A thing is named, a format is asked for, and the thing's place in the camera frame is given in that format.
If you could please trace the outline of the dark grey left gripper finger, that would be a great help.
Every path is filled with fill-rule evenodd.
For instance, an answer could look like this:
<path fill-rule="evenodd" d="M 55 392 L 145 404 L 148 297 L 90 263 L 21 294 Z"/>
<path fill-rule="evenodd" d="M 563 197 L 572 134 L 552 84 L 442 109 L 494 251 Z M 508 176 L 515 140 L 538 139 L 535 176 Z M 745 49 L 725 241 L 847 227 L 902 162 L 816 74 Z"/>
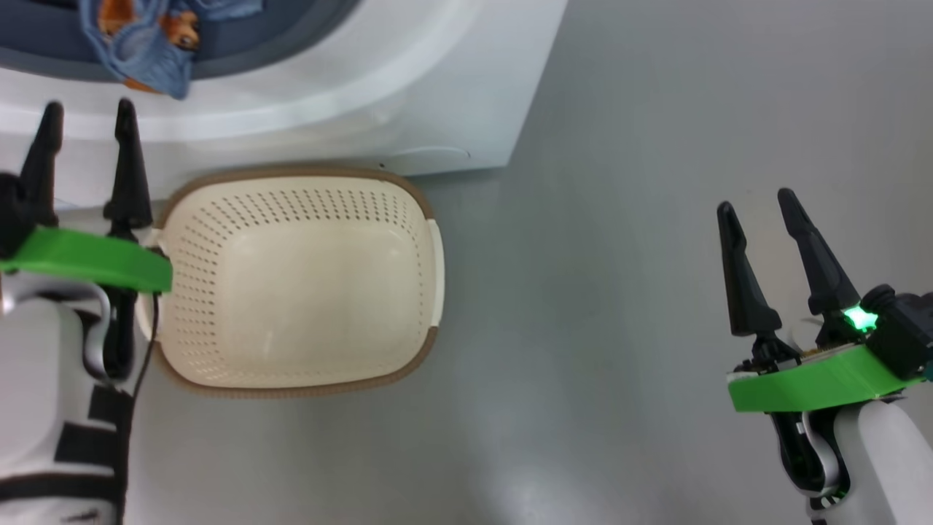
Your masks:
<path fill-rule="evenodd" d="M 33 220 L 55 228 L 59 218 L 55 213 L 55 160 L 63 143 L 63 106 L 51 101 L 34 134 L 34 139 L 20 172 L 26 208 Z"/>
<path fill-rule="evenodd" d="M 136 240 L 136 230 L 152 226 L 153 213 L 136 107 L 130 99 L 119 102 L 114 139 L 119 155 L 112 194 L 103 209 L 103 217 L 110 223 L 107 236 Z"/>

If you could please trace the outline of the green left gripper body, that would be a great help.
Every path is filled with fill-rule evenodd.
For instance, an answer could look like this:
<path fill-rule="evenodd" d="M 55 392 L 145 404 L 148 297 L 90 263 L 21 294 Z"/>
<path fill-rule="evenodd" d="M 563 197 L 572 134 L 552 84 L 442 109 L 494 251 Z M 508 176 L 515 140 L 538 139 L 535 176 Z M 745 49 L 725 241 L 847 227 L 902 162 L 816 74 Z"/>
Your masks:
<path fill-rule="evenodd" d="M 40 273 L 144 293 L 170 292 L 172 263 L 117 237 L 36 221 L 20 180 L 2 175 L 2 272 Z"/>

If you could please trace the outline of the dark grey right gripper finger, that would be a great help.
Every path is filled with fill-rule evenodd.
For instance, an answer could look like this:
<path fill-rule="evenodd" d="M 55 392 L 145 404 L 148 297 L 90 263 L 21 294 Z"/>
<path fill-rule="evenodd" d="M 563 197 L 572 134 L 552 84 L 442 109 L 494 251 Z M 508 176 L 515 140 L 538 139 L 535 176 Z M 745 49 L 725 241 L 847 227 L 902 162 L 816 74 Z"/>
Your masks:
<path fill-rule="evenodd" d="M 784 226 L 797 243 L 810 289 L 808 307 L 812 314 L 846 311 L 861 297 L 847 273 L 810 219 L 797 194 L 789 188 L 778 191 Z"/>
<path fill-rule="evenodd" d="M 730 331 L 736 337 L 774 333 L 783 327 L 779 313 L 768 305 L 746 255 L 747 239 L 730 202 L 717 207 L 721 262 Z"/>

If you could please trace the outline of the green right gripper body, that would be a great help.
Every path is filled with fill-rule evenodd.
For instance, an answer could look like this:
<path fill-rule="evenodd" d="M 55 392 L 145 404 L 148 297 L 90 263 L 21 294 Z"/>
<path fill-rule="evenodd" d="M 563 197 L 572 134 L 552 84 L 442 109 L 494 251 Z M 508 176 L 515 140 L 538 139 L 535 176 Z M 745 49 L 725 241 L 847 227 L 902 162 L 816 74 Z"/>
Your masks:
<path fill-rule="evenodd" d="M 880 399 L 923 381 L 897 378 L 869 350 L 866 336 L 878 316 L 862 309 L 842 313 L 843 328 L 856 333 L 853 343 L 800 351 L 776 335 L 782 325 L 773 309 L 753 316 L 730 310 L 735 336 L 755 336 L 753 358 L 727 374 L 727 391 L 739 413 L 809 412 Z"/>

